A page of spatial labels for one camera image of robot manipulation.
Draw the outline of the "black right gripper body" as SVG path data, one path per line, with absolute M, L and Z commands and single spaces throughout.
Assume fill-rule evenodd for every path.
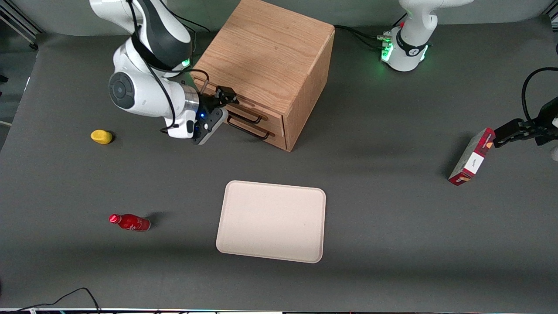
M 227 93 L 225 91 L 216 91 L 213 95 L 199 92 L 198 97 L 199 118 L 222 118 L 225 116 L 223 111 L 227 101 Z

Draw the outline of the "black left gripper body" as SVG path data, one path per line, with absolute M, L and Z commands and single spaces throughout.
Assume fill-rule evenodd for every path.
M 538 114 L 538 126 L 542 127 L 544 131 L 548 131 L 550 134 L 556 134 L 558 129 L 553 122 L 557 119 L 557 116 L 558 98 L 555 97 L 541 107 Z

